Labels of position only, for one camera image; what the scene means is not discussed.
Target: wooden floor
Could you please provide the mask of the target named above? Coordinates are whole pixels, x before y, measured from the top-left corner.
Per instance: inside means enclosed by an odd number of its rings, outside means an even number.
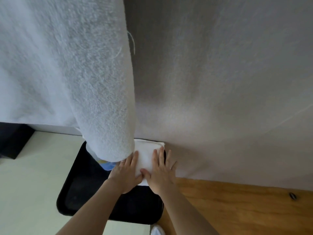
[[[221,235],[313,234],[311,191],[185,178],[177,185]],[[166,209],[158,224],[166,235],[176,234]]]

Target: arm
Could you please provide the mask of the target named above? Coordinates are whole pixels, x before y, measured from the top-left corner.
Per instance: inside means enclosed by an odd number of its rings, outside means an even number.
[[[179,192],[175,185],[175,170],[177,162],[170,166],[171,150],[164,164],[164,148],[160,149],[158,157],[156,150],[153,152],[153,170],[150,174],[142,169],[151,190],[158,194],[173,222],[177,234],[211,234],[218,235],[218,232],[209,222],[190,204],[190,202]]]
[[[121,194],[129,192],[142,181],[135,178],[138,152],[118,163],[109,178],[56,235],[102,235],[106,222]]]

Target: forearm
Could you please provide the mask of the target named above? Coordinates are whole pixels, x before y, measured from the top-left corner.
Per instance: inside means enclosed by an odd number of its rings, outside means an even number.
[[[101,235],[121,190],[110,180],[88,200],[57,235]]]
[[[177,235],[218,235],[218,232],[179,192],[176,186],[165,187],[160,196],[170,215]]]

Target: black rectangular tray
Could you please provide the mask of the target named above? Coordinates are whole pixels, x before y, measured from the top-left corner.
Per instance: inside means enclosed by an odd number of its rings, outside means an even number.
[[[73,216],[100,188],[111,171],[105,171],[81,146],[57,199],[57,209]],[[162,216],[163,202],[148,186],[136,186],[118,199],[110,220],[154,224]]]

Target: left hand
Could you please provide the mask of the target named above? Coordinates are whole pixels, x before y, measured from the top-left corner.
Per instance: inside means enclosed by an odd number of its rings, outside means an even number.
[[[108,180],[116,183],[122,194],[126,194],[142,182],[143,175],[135,177],[137,161],[138,151],[129,155],[124,161],[118,162],[108,177]]]

